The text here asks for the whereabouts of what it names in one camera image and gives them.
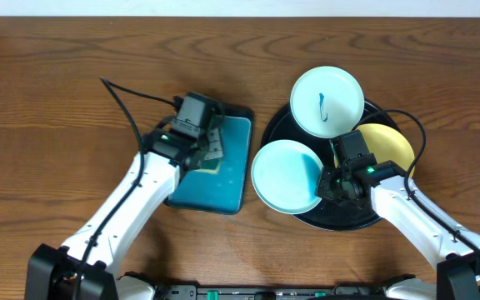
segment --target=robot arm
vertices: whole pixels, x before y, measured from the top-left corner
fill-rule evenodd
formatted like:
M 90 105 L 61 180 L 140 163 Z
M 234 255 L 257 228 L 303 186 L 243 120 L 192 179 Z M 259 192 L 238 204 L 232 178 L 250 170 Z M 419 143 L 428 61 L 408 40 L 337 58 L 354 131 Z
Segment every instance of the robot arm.
M 376 187 L 371 187 L 370 199 L 373 210 L 393 224 L 422 253 L 436 271 L 437 265 L 450 254 L 463 256 L 473 250 L 462 242 L 453 239 L 444 227 L 429 217 L 411 199 L 403 185 L 403 176 L 384 179 Z M 409 179 L 410 188 L 423 205 L 441 218 L 451 228 L 460 230 L 461 235 L 480 246 L 480 235 L 467 230 L 463 225 L 449 217 L 440 207 L 425 196 Z
M 105 263 L 106 271 L 114 276 L 118 274 L 125 253 L 143 225 L 158 205 L 173 193 L 179 183 L 179 166 L 173 166 L 169 158 L 148 152 L 145 155 L 144 162 L 144 174 L 140 185 L 102 230 L 87 260 L 89 265 L 94 265 L 96 262 Z M 139 167 L 140 155 L 136 155 L 125 178 L 108 197 L 107 201 L 84 226 L 62 243 L 63 247 L 69 248 L 67 255 L 75 259 L 83 257 L 90 236 L 96 231 L 99 223 L 113 209 L 122 195 L 131 187 L 138 174 Z

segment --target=black plate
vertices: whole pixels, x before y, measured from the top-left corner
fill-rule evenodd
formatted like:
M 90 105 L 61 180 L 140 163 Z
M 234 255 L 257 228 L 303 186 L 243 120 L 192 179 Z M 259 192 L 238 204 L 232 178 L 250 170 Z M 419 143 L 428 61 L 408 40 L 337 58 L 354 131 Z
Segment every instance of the black plate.
M 379 110 L 381 110 L 379 106 L 366 99 L 362 117 Z M 386 114 L 374 117 L 366 123 L 379 123 L 400 131 L 398 125 Z M 261 148 L 268 143 L 282 139 L 300 142 L 311 148 L 324 166 L 334 165 L 333 151 L 328 144 L 328 139 L 314 137 L 299 127 L 293 119 L 290 105 L 281 108 L 267 125 L 262 135 Z M 322 200 L 308 212 L 293 216 L 316 228 L 334 231 L 365 228 L 381 219 L 370 207 L 358 209 L 353 205 L 338 206 L 326 200 Z

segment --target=wooden table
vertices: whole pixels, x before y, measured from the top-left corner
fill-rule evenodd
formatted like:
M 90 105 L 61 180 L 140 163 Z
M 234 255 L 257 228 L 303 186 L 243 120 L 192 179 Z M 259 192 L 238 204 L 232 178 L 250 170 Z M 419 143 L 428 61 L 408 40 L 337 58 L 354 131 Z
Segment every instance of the wooden table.
M 420 188 L 480 233 L 480 19 L 0 18 L 0 298 L 21 298 L 40 243 L 57 247 L 118 185 L 136 144 L 98 77 L 188 91 L 256 113 L 251 159 L 309 68 L 335 65 L 384 108 L 418 116 Z M 171 108 L 122 95 L 143 132 Z M 396 117 L 418 147 L 420 136 Z M 161 206 L 123 271 L 203 285 L 331 286 L 435 274 L 388 222 L 325 232 L 266 207 L 248 180 L 234 216 Z

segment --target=plate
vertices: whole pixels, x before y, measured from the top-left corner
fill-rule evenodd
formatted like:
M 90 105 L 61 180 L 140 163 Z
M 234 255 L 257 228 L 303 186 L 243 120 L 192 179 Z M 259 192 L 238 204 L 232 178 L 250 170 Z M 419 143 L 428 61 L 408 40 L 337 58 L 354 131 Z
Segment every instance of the plate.
M 391 160 L 405 171 L 413 163 L 413 147 L 399 131 L 382 124 L 363 124 L 357 129 L 362 133 L 370 153 L 375 154 L 377 163 Z
M 315 208 L 314 195 L 322 171 L 318 155 L 292 140 L 270 142 L 253 159 L 251 178 L 257 195 L 280 213 L 305 213 Z
M 290 108 L 297 124 L 318 138 L 349 132 L 364 110 L 364 94 L 357 80 L 338 67 L 315 67 L 294 84 Z

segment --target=white plate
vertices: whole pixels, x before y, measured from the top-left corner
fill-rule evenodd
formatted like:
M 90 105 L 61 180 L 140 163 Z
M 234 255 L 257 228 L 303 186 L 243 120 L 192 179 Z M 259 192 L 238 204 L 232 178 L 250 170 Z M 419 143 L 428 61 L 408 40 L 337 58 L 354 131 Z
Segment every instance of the white plate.
M 255 156 L 251 179 L 257 195 L 281 213 L 305 213 L 322 200 L 314 195 L 322 161 L 300 142 L 279 140 Z
M 297 124 L 318 138 L 349 132 L 364 110 L 364 94 L 357 80 L 338 67 L 315 67 L 294 84 L 290 108 Z

